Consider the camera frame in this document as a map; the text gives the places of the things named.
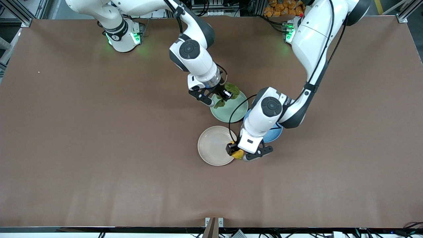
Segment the black strap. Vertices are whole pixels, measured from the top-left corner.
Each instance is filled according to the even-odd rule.
[[[304,89],[306,89],[306,90],[310,90],[310,91],[312,91],[313,93],[316,93],[316,92],[317,92],[317,90],[319,89],[319,86],[318,86],[318,85],[313,85],[313,84],[310,84],[310,83],[308,83],[308,82],[305,82],[305,84],[304,84]]]

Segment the white bracket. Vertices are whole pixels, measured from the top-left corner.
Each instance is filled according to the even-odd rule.
[[[210,221],[210,217],[206,217],[206,223],[204,225],[205,227],[207,226],[209,221]],[[218,222],[219,222],[219,227],[223,227],[223,217],[219,217]]]

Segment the table surface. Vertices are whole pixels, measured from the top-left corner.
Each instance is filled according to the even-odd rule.
[[[209,49],[247,95],[296,97],[305,70],[267,22],[208,17]],[[0,87],[1,226],[402,227],[423,220],[423,67],[406,24],[348,27],[303,124],[275,151],[214,167],[224,125],[169,59],[172,19],[118,53],[94,20],[34,20]],[[238,131],[240,124],[233,126]]]

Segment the white robotic arm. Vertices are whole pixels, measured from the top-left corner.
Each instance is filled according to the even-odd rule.
[[[287,42],[307,73],[306,83],[296,100],[268,87],[261,89],[253,101],[252,110],[241,126],[239,140],[227,145],[232,155],[242,149],[245,161],[252,161],[273,151],[260,147],[264,135],[279,122],[284,128],[298,127],[317,92],[328,62],[327,49],[342,23],[352,25],[367,12],[369,0],[306,0],[305,16],[288,21]]]
[[[66,0],[77,13],[93,16],[106,31],[110,44],[119,52],[128,52],[140,44],[140,24],[123,18],[119,10],[107,5],[110,0]],[[159,9],[173,11],[187,24],[169,51],[170,59],[188,75],[189,94],[209,107],[214,102],[209,95],[218,94],[224,100],[232,97],[225,90],[220,70],[207,52],[214,43],[214,30],[200,17],[192,13],[179,0],[119,0],[115,4],[126,14],[145,15]]]

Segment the blue plate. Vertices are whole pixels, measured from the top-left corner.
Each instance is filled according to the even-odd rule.
[[[248,117],[248,115],[250,114],[250,112],[251,112],[251,109],[249,109],[248,111],[247,111],[247,113],[245,114],[245,117],[244,117],[244,121],[247,119],[247,117]],[[275,128],[275,129],[271,129],[271,130],[269,130],[265,135],[264,135],[264,137],[263,137],[263,141],[264,141],[264,143],[269,143],[269,142],[272,142],[272,141],[274,141],[274,140],[276,140],[277,138],[279,138],[279,136],[282,134],[282,129],[283,129],[283,127],[279,124],[279,123],[276,123],[275,125],[273,125],[273,127],[272,128]]]

